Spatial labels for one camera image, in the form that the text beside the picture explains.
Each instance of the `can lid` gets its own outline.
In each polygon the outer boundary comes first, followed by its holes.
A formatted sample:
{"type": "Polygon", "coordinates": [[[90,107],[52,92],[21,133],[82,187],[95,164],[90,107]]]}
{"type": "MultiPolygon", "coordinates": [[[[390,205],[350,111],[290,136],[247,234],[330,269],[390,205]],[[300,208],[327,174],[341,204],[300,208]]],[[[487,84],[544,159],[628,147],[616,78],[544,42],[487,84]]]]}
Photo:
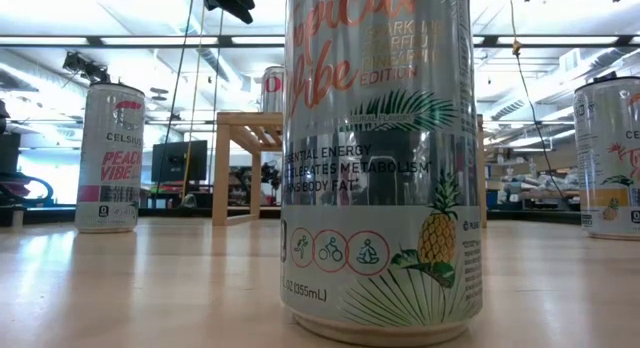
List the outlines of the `can lid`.
{"type": "Polygon", "coordinates": [[[92,87],[95,87],[95,86],[115,86],[115,87],[119,87],[119,88],[128,88],[128,89],[134,90],[134,91],[142,94],[143,97],[146,97],[144,92],[141,91],[140,89],[133,88],[133,87],[130,87],[130,86],[128,86],[126,84],[122,84],[122,83],[96,82],[96,83],[91,83],[91,85],[89,85],[89,88],[92,88],[92,87]]]}
{"type": "Polygon", "coordinates": [[[596,82],[591,82],[591,83],[587,83],[585,85],[583,85],[582,87],[576,89],[576,92],[578,92],[579,90],[582,90],[584,88],[590,87],[592,85],[596,85],[596,84],[603,84],[603,83],[609,83],[609,82],[614,82],[614,81],[618,81],[618,80],[637,80],[638,82],[640,82],[640,77],[632,77],[632,76],[627,76],[627,77],[615,77],[615,78],[610,78],[607,80],[601,80],[601,81],[596,81],[596,82]]]}

